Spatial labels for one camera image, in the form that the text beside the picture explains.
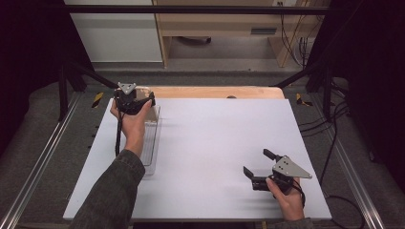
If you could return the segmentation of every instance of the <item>aluminum rail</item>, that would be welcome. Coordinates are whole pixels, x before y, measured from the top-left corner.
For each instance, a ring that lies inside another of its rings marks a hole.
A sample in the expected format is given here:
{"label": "aluminum rail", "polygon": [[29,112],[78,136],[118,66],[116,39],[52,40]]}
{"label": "aluminum rail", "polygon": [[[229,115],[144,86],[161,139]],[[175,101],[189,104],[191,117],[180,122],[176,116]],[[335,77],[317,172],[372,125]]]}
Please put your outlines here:
{"label": "aluminum rail", "polygon": [[25,210],[30,198],[32,196],[33,191],[36,188],[42,174],[44,173],[48,162],[50,161],[53,152],[59,143],[60,138],[62,137],[63,133],[66,130],[66,127],[71,120],[77,103],[81,97],[81,93],[74,93],[74,96],[71,99],[69,105],[69,111],[65,118],[58,122],[56,127],[53,130],[51,137],[49,138],[44,150],[42,151],[39,159],[36,161],[35,165],[33,166],[29,177],[27,178],[24,186],[21,188],[20,193],[18,194],[17,198],[14,200],[11,208],[7,212],[7,214],[3,217],[0,222],[1,229],[12,229],[18,223],[22,213]]}
{"label": "aluminum rail", "polygon": [[[312,101],[314,101],[314,105],[318,110],[320,115],[323,114],[321,109],[321,98],[319,94],[311,95]],[[330,137],[330,142],[332,142],[334,137],[334,129],[333,127],[328,128],[328,135]],[[337,160],[339,161],[340,166],[342,167],[342,171],[345,174],[346,179],[348,180],[349,185],[351,186],[352,192],[354,194],[355,199],[363,213],[364,219],[367,221],[367,224],[370,228],[375,229],[383,229],[384,224],[379,216],[377,210],[374,207],[373,201],[367,192],[366,187],[364,186],[363,182],[361,181],[360,176],[355,171],[354,166],[352,165],[351,160],[349,159],[348,154],[345,151],[345,148],[340,142],[339,138],[336,137],[335,145],[334,145],[335,154]]]}
{"label": "aluminum rail", "polygon": [[40,9],[64,10],[70,13],[182,13],[182,14],[283,14],[328,15],[349,9],[329,7],[240,7],[240,6],[129,6],[129,5],[44,5]]}

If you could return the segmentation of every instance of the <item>white table surface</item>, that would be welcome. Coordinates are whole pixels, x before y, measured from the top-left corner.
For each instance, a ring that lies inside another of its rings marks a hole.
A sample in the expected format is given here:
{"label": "white table surface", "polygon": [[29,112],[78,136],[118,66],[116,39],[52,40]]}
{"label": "white table surface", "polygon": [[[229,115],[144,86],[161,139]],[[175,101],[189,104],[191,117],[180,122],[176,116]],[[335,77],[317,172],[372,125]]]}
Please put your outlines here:
{"label": "white table surface", "polygon": [[[233,221],[280,219],[272,194],[253,191],[243,167],[268,176],[275,161],[267,148],[287,155],[313,175],[301,179],[306,217],[330,219],[316,174],[286,99],[160,98],[162,127],[155,174],[145,177],[132,219]],[[115,158],[117,120],[111,101],[66,208],[72,219]]]}

